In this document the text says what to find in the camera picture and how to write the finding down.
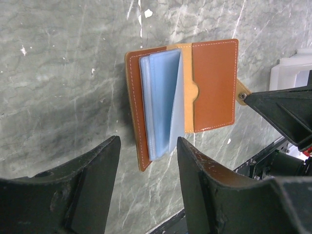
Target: marble wall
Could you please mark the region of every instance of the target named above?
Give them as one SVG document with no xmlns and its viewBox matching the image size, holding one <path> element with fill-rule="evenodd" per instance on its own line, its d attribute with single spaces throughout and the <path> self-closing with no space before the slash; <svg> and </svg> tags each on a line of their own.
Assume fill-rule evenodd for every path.
<svg viewBox="0 0 312 234">
<path fill-rule="evenodd" d="M 143 234 L 183 208 L 176 154 L 138 171 L 124 70 L 129 50 L 238 38 L 238 76 L 253 91 L 312 46 L 311 0 L 1 0 L 0 176 L 33 176 L 122 142 L 106 233 Z M 279 134 L 249 107 L 236 123 L 187 135 L 234 168 Z"/>
</svg>

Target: wallet flap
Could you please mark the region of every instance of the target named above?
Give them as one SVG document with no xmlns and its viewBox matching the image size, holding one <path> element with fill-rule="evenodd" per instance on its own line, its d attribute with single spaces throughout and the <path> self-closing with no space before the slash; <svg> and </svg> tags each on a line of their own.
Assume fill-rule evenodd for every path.
<svg viewBox="0 0 312 234">
<path fill-rule="evenodd" d="M 136 151 L 139 169 L 145 171 L 151 164 L 148 153 L 139 58 L 152 53 L 165 51 L 166 46 L 128 52 L 125 55 L 126 77 L 131 115 L 136 138 Z"/>
<path fill-rule="evenodd" d="M 234 123 L 237 52 L 236 39 L 192 44 L 195 133 Z"/>
</svg>

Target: white object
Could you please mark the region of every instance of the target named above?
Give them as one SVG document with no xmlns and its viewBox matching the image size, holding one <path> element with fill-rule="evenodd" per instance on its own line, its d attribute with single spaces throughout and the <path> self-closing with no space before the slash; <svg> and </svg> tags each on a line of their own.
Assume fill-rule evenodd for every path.
<svg viewBox="0 0 312 234">
<path fill-rule="evenodd" d="M 312 70 L 312 49 L 299 49 L 291 58 L 281 58 L 271 69 L 269 90 L 290 89 L 308 84 Z"/>
<path fill-rule="evenodd" d="M 301 159 L 303 161 L 307 160 L 309 157 L 305 156 L 302 152 L 298 151 L 298 148 L 294 146 L 293 144 L 290 144 L 289 153 L 287 153 L 290 156 L 296 157 L 298 159 Z"/>
<path fill-rule="evenodd" d="M 144 11 L 145 18 L 151 17 L 153 15 L 153 12 L 150 9 L 147 9 Z"/>
</svg>

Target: card slot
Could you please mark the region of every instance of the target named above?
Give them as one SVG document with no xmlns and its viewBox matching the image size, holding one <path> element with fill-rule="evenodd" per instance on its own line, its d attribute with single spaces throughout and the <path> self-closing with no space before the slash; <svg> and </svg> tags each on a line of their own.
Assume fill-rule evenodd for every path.
<svg viewBox="0 0 312 234">
<path fill-rule="evenodd" d="M 146 136 L 148 141 L 149 158 L 156 158 L 155 155 L 155 134 L 152 110 L 152 93 L 151 93 L 151 71 L 148 57 L 139 59 L 141 71 L 141 85 L 143 95 L 143 112 L 145 116 Z"/>
<path fill-rule="evenodd" d="M 156 158 L 160 158 L 169 150 L 180 54 L 181 51 L 177 49 L 149 56 Z"/>
<path fill-rule="evenodd" d="M 184 83 L 184 130 L 186 133 L 194 132 L 194 107 L 193 102 L 198 95 L 198 89 L 194 87 L 192 43 L 168 45 L 167 50 L 181 50 L 183 56 L 183 83 Z"/>
<path fill-rule="evenodd" d="M 176 79 L 175 97 L 171 114 L 169 154 L 176 148 L 178 137 L 184 136 L 184 79 L 183 79 L 183 53 L 180 55 Z"/>
</svg>

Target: open wallet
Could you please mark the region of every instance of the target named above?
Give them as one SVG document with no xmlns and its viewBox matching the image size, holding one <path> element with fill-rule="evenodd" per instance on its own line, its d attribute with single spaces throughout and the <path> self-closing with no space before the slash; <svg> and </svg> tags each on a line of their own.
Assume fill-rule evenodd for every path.
<svg viewBox="0 0 312 234">
<path fill-rule="evenodd" d="M 126 77 L 139 169 L 170 154 L 178 137 L 234 123 L 238 40 L 128 52 Z"/>
</svg>

